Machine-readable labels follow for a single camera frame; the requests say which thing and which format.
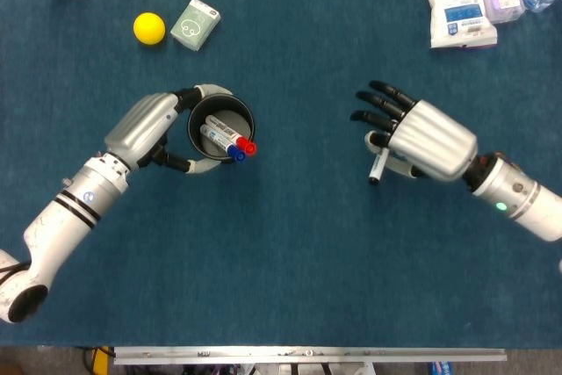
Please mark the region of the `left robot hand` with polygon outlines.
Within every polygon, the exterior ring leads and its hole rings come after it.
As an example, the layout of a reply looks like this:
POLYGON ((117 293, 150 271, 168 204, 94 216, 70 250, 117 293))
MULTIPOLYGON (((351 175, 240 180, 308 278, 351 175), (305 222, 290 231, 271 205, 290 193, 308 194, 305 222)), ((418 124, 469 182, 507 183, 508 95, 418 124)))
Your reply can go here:
POLYGON ((199 84, 189 89, 143 97, 105 137, 106 151, 121 160, 131 171, 151 162, 186 174, 202 174, 220 165, 219 160, 184 159, 165 152, 167 133, 179 114, 192 110, 202 100, 232 92, 216 84, 199 84))

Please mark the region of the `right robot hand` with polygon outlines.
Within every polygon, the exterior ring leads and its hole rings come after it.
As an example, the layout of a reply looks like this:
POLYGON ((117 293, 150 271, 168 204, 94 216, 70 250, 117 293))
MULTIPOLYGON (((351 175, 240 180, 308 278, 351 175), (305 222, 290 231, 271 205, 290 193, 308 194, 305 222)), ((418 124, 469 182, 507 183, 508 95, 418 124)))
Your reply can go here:
POLYGON ((349 119, 373 127, 364 136, 365 146, 376 156, 371 180, 377 182, 385 168, 441 182, 463 176, 478 153, 474 133, 431 103, 388 83, 372 80, 369 86, 356 97, 381 113, 357 110, 349 119))

